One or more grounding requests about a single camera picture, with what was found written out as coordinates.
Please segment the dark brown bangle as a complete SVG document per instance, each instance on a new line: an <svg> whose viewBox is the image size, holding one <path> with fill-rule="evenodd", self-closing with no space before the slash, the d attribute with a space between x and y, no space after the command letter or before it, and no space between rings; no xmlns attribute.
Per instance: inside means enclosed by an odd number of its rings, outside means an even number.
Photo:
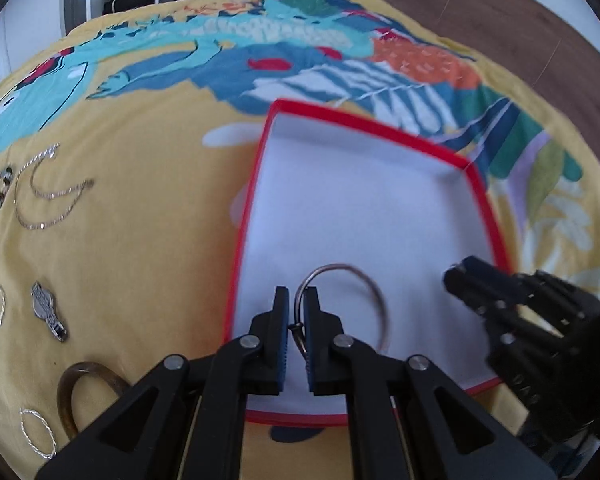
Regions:
<svg viewBox="0 0 600 480"><path fill-rule="evenodd" d="M87 376L102 380L117 396L123 396L131 388L125 379L105 365L84 361L69 366L60 376L56 390L58 416L69 440L79 434L72 409L73 390L78 381Z"/></svg>

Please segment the thin silver bangle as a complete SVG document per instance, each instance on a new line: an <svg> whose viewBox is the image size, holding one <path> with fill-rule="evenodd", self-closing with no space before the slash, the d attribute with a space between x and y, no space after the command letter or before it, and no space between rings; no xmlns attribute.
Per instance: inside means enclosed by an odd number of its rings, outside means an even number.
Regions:
<svg viewBox="0 0 600 480"><path fill-rule="evenodd" d="M300 283L296 292L294 293L294 322L289 325L292 339L296 344L302 358L307 361L308 358L308 346L306 345L306 324L302 321L301 307L304 293L312 284L312 282L322 274L328 272L343 271L347 272L356 278L358 278L365 286L370 290L370 294L374 300L376 314L379 320L380 333L376 350L380 353L384 353L389 349L390 334L389 334L389 310L384 295L382 294L380 287L377 283L368 276L364 271L352 266L349 263L327 263L324 266L312 270Z"/></svg>

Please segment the silver twisted hoop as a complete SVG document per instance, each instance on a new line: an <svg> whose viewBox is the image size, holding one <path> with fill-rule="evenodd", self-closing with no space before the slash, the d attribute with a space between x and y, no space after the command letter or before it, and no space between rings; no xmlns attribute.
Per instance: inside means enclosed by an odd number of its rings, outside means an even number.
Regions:
<svg viewBox="0 0 600 480"><path fill-rule="evenodd" d="M54 430L47 419L34 408L20 408L20 431L28 447L42 460L51 460L58 452Z"/></svg>

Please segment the silver metal wristwatch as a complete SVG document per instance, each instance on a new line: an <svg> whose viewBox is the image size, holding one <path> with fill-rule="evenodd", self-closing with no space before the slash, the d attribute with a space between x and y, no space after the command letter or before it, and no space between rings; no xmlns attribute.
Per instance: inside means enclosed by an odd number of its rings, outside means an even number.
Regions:
<svg viewBox="0 0 600 480"><path fill-rule="evenodd" d="M60 322L55 308L55 296L40 282L34 282L30 290L34 315L42 320L52 335L60 342L68 338L68 330Z"/></svg>

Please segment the red white jewelry box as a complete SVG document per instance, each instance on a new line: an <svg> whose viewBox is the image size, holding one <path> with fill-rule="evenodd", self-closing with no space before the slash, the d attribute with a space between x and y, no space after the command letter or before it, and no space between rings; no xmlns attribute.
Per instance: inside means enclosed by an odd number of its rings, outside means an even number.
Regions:
<svg viewBox="0 0 600 480"><path fill-rule="evenodd" d="M268 111L246 191L224 336L244 334L314 269L349 263L380 287L387 356L422 354L470 393L495 386L478 315L449 295L443 274L475 256L510 267L477 167L444 146L380 122L307 102ZM370 290L355 276L314 280L322 308L376 348Z"/></svg>

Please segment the wooden headboard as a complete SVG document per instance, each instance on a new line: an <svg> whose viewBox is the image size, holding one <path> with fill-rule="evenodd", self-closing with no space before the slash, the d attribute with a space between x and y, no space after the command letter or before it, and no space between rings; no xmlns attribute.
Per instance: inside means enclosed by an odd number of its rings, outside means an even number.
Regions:
<svg viewBox="0 0 600 480"><path fill-rule="evenodd" d="M507 68L563 112L600 161L600 19L586 0L385 0Z"/></svg>

